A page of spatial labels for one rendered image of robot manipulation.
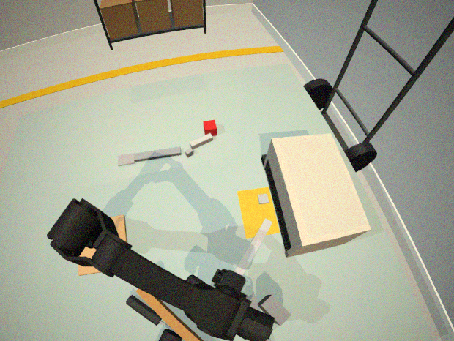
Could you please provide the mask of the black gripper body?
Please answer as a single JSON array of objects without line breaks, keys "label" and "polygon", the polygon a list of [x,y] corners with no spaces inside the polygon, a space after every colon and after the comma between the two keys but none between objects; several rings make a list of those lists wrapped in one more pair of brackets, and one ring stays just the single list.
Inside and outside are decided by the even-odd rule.
[{"label": "black gripper body", "polygon": [[187,279],[186,282],[191,283],[191,284],[199,284],[203,283],[203,281],[200,278],[197,278],[195,275],[191,274]]}]

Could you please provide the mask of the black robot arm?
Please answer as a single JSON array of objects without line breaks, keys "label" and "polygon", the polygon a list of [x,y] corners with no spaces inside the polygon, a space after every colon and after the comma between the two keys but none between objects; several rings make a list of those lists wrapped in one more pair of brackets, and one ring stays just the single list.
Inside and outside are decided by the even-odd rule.
[{"label": "black robot arm", "polygon": [[[211,285],[191,284],[132,250],[119,238],[114,221],[85,199],[72,199],[47,234],[50,245],[65,260],[95,267],[117,276],[138,289],[183,310],[203,333],[234,341],[237,335],[249,341],[267,341],[274,319],[250,307],[241,293],[244,276],[218,269]],[[92,259],[81,257],[84,248],[95,248]]]}]

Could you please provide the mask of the red cube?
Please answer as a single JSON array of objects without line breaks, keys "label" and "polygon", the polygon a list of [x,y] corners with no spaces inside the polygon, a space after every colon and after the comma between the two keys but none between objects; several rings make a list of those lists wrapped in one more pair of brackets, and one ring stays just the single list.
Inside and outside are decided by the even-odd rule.
[{"label": "red cube", "polygon": [[215,124],[215,120],[204,121],[204,134],[211,133],[212,136],[217,135],[217,127]]}]

